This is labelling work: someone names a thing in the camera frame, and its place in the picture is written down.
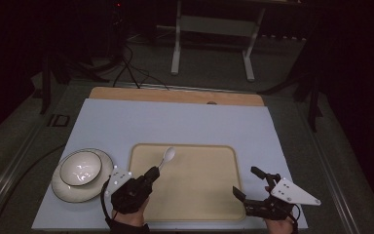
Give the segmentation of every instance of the white tabletop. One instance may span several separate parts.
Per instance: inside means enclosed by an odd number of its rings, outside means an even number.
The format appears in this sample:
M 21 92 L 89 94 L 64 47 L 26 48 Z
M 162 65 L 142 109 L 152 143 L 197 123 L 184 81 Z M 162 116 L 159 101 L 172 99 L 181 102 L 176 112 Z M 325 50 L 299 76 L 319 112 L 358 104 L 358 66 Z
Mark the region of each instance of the white tabletop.
M 269 110 L 264 106 L 86 99 L 61 159 L 78 149 L 98 148 L 110 155 L 115 165 L 127 168 L 131 150 L 138 143 L 231 146 L 237 153 L 243 192 L 248 199 L 268 197 L 266 181 L 252 174 L 251 166 L 292 180 Z M 243 230 L 265 228 L 265 223 L 260 217 L 246 217 L 241 221 L 149 222 L 149 226 L 152 230 Z M 299 227 L 307 228 L 303 213 Z M 89 202 L 66 203 L 49 186 L 32 228 L 100 230 L 108 226 L 99 196 Z

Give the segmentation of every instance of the hand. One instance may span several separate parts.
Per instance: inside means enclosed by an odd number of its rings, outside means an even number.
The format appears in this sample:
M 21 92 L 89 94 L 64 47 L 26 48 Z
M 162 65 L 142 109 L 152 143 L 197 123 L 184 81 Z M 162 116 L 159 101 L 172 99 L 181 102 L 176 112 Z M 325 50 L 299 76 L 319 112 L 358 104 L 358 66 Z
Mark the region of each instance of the hand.
M 293 232 L 293 222 L 288 217 L 285 220 L 270 220 L 265 218 L 269 234 L 291 234 Z
M 131 225 L 131 226 L 141 227 L 144 225 L 144 210 L 147 207 L 149 200 L 150 198 L 147 198 L 147 200 L 145 200 L 145 202 L 142 204 L 139 210 L 135 213 L 121 214 L 113 210 L 112 216 L 114 217 L 114 220 L 118 222 Z

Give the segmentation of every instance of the white metal table frame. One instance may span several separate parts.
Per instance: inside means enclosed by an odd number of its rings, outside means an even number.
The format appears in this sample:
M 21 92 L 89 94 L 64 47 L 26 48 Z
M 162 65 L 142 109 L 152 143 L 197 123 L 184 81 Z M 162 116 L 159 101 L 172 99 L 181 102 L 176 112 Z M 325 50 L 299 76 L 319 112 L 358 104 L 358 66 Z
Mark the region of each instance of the white metal table frame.
M 250 41 L 248 47 L 243 50 L 243 62 L 247 81 L 254 81 L 254 73 L 251 65 L 250 55 L 257 39 L 257 33 L 259 31 L 265 11 L 265 8 L 262 8 L 259 11 L 256 21 L 185 16 L 181 14 L 181 0 L 178 0 L 177 18 L 175 22 L 175 47 L 172 55 L 171 74 L 178 74 L 181 53 L 181 30 L 195 31 L 232 36 L 248 36 Z

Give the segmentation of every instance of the spoon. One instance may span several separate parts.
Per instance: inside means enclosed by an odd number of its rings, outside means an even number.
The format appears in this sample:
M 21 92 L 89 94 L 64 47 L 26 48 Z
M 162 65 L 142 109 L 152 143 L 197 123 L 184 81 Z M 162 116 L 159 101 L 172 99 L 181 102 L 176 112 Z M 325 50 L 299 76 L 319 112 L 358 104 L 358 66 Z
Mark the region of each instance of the spoon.
M 161 170 L 161 168 L 164 166 L 165 163 L 171 161 L 171 159 L 174 157 L 174 155 L 175 155 L 174 147 L 169 147 L 166 150 L 166 152 L 164 152 L 163 160 L 160 163 L 159 170 Z

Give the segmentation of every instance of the floor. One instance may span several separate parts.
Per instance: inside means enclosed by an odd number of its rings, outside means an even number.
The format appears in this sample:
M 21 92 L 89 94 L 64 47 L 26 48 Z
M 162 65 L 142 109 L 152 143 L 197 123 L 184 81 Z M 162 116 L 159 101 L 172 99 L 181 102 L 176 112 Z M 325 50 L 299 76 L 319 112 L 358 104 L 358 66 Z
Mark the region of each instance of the floor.
M 304 45 L 303 41 L 290 39 L 258 39 L 251 56 L 256 81 L 248 83 L 238 50 L 240 40 L 232 43 L 235 46 L 226 47 L 215 44 L 212 38 L 199 40 L 198 35 L 185 35 L 179 74 L 172 76 L 172 34 L 163 30 L 160 35 L 155 45 L 134 35 L 128 42 L 130 49 L 125 49 L 126 58 L 132 54 L 131 65 L 138 68 L 131 69 L 138 83 L 146 77 L 142 73 L 148 72 L 154 77 L 146 79 L 141 88 L 162 89 L 164 83 L 173 90 L 255 94 L 283 81 Z M 77 73 L 68 86 L 53 80 L 52 105 L 45 115 L 39 114 L 41 100 L 30 97 L 0 126 L 0 233 L 42 232 L 31 230 L 31 225 L 62 152 L 59 147 L 67 142 L 82 102 L 91 89 L 112 86 L 122 69 L 119 66 L 99 74 L 110 80 L 109 83 L 96 83 Z M 32 79 L 39 87 L 40 74 Z M 127 71 L 119 77 L 116 87 L 135 87 Z M 292 86 L 263 99 L 271 112 L 294 181 L 318 194 L 322 201 L 320 207 L 303 207 L 310 228 L 300 233 L 374 233 L 373 193 L 326 96 L 319 97 L 322 116 L 317 117 L 318 131 L 313 133 L 306 121 L 309 105 L 306 101 L 293 101 L 294 89 Z M 53 115 L 69 116 L 70 123 L 65 127 L 53 126 Z M 46 154 L 42 161 L 33 163 Z M 254 230 L 252 233 L 267 232 Z

